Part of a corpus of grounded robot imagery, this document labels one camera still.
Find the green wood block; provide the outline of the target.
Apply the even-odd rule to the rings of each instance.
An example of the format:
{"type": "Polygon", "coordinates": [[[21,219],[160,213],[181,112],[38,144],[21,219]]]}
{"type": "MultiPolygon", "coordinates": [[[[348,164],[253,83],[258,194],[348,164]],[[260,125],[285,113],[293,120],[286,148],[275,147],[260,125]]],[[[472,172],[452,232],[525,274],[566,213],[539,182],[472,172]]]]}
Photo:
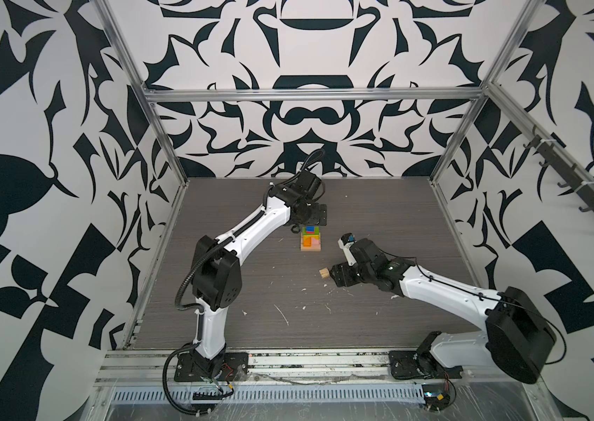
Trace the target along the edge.
{"type": "Polygon", "coordinates": [[[302,233],[303,237],[320,237],[321,233],[320,233],[320,227],[319,226],[315,226],[316,228],[316,232],[315,233],[311,233],[311,234],[307,234],[307,233],[302,233]]]}

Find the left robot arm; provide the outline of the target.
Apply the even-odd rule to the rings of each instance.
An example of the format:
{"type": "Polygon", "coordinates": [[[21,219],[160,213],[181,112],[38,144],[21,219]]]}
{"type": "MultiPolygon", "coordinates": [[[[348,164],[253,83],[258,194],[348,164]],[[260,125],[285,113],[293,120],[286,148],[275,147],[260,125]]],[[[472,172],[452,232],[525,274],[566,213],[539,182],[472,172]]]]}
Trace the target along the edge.
{"type": "Polygon", "coordinates": [[[179,354],[188,355],[203,376],[213,378],[222,370],[226,320],[243,287],[243,264],[257,246],[283,226],[298,232],[304,226],[326,225],[327,206],[319,202],[324,192],[319,176],[301,170],[283,182],[270,184],[261,205],[238,225],[197,242],[174,307],[181,312],[193,310],[197,315],[195,338],[179,354]]]}

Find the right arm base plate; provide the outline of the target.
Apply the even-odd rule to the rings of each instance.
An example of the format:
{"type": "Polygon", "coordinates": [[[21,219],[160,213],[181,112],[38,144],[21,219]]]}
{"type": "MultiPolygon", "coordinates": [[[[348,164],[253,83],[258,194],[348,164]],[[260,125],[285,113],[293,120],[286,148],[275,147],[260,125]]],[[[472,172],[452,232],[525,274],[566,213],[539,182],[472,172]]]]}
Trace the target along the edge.
{"type": "Polygon", "coordinates": [[[462,366],[445,368],[428,352],[390,351],[388,359],[390,374],[395,380],[462,378],[462,366]]]}

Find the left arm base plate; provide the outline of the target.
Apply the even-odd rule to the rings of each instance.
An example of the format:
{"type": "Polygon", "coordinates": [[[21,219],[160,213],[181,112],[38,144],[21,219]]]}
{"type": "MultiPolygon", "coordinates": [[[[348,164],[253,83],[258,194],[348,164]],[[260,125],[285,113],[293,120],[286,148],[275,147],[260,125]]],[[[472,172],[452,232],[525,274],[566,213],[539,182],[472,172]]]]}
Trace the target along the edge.
{"type": "Polygon", "coordinates": [[[176,364],[175,382],[198,382],[204,379],[218,382],[232,382],[247,374],[249,354],[218,354],[212,360],[206,359],[196,351],[180,354],[176,364]]]}

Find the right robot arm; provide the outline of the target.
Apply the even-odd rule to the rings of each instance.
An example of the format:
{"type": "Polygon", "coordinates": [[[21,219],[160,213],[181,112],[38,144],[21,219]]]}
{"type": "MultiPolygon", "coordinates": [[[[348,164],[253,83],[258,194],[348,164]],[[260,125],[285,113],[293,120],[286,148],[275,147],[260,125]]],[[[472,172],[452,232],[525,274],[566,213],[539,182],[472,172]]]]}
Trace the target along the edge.
{"type": "Polygon", "coordinates": [[[433,331],[411,352],[391,352],[397,380],[458,375],[465,366],[496,367],[512,379],[534,384],[557,342],[553,325],[520,289],[481,289],[435,274],[416,259],[387,254],[372,240],[350,233],[337,242],[345,261],[328,275],[340,288],[371,284],[402,298],[433,305],[457,316],[475,331],[433,331]]]}

